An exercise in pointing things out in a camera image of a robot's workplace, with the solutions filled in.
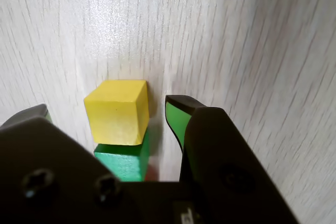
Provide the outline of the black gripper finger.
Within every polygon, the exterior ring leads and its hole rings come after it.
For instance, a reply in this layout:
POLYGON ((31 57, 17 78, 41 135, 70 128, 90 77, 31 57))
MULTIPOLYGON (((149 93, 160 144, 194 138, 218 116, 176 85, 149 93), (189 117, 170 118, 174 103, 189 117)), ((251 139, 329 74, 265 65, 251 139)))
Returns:
POLYGON ((1 223, 125 223, 108 170, 48 120, 1 130, 1 223))

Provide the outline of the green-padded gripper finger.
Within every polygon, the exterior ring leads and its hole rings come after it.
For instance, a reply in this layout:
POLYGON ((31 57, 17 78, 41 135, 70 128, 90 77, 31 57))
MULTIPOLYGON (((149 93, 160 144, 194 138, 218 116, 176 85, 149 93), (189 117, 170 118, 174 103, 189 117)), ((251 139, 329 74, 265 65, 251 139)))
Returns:
POLYGON ((167 95, 165 118, 183 153, 180 179, 195 186, 195 208, 204 223, 297 222, 222 108, 167 95))

